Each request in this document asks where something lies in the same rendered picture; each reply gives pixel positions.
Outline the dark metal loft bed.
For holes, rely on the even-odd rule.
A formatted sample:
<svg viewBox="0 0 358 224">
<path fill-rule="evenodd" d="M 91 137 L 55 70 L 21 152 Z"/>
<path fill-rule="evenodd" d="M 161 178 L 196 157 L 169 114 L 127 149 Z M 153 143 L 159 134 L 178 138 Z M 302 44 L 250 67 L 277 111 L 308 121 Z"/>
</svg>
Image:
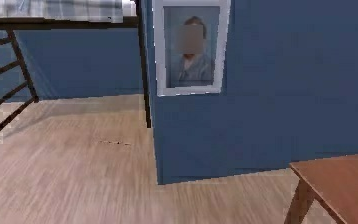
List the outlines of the dark metal loft bed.
<svg viewBox="0 0 358 224">
<path fill-rule="evenodd" d="M 142 37 L 142 0 L 0 0 L 0 48 L 8 47 L 13 58 L 0 65 L 0 75 L 21 70 L 24 80 L 0 97 L 0 105 L 23 89 L 30 98 L 0 122 L 0 132 L 29 105 L 39 101 L 16 32 L 19 30 L 135 28 Z"/>
</svg>

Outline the brown wooden table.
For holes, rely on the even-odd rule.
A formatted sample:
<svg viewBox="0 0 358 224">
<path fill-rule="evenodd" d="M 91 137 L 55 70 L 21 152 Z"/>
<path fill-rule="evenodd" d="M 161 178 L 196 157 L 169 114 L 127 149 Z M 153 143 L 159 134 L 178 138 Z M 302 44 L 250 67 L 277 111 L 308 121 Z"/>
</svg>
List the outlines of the brown wooden table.
<svg viewBox="0 0 358 224">
<path fill-rule="evenodd" d="M 284 224 L 301 224 L 314 200 L 336 224 L 358 224 L 358 154 L 292 162 L 299 182 Z"/>
</svg>

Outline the white framed portrait picture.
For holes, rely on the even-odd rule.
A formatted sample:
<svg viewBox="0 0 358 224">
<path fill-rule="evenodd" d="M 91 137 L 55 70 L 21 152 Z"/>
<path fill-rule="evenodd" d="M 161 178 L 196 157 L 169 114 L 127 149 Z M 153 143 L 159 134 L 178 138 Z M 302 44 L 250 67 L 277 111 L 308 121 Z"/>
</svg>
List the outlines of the white framed portrait picture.
<svg viewBox="0 0 358 224">
<path fill-rule="evenodd" d="M 159 97 L 222 90 L 231 0 L 152 0 Z"/>
</svg>

